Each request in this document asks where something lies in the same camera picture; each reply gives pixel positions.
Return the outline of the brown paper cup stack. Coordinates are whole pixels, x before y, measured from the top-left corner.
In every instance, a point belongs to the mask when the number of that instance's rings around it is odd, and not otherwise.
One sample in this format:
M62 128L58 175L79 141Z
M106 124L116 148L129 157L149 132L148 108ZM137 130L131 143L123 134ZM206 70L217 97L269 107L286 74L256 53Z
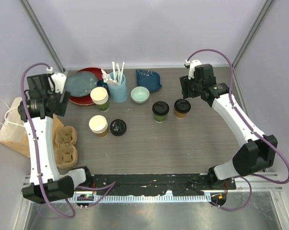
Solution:
M90 130L100 138L108 134L108 122L102 115L95 115L89 121Z

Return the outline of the brown paper bag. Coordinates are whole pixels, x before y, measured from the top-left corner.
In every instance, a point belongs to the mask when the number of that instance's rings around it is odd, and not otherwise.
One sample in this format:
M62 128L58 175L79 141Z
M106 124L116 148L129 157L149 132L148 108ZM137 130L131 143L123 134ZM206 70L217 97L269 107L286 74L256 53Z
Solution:
M4 123L0 122L2 125L0 129L0 143L29 158L30 151L27 133L17 111L22 98L15 98L11 106L7 105L3 100L0 101L10 109L5 114L6 120Z

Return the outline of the single brown paper cup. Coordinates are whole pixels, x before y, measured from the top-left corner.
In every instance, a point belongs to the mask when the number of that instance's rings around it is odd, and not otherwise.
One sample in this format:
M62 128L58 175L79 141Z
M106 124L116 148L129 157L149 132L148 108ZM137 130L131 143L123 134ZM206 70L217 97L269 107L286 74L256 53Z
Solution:
M175 111L174 114L175 114L175 117L178 119L184 119L187 116L187 113L180 113L178 111Z

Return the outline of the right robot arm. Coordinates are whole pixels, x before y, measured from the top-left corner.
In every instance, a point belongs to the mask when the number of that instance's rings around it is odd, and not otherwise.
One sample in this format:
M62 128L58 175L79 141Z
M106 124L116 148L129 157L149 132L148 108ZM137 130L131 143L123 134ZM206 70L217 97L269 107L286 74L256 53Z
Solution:
M229 87L217 83L213 67L199 60L185 64L187 76L180 77L183 98L201 97L226 122L236 137L239 150L226 163L208 170L207 183L212 189L219 189L225 181L235 176L248 176L273 165L275 151L269 146L277 146L274 135L267 136L251 122L234 97L230 97Z

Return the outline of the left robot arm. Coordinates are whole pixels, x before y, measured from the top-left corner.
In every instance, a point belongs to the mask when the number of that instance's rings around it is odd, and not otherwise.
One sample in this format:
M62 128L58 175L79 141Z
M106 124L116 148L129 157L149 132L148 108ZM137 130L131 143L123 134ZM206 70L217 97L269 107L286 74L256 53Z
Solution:
M28 136L31 173L30 184L22 189L24 198L38 204L70 198L76 187L82 191L92 188L93 177L86 167L70 170L60 175L55 162L53 146L53 116L63 116L70 93L64 90L63 73L38 74L27 77L28 89L23 96L18 113Z

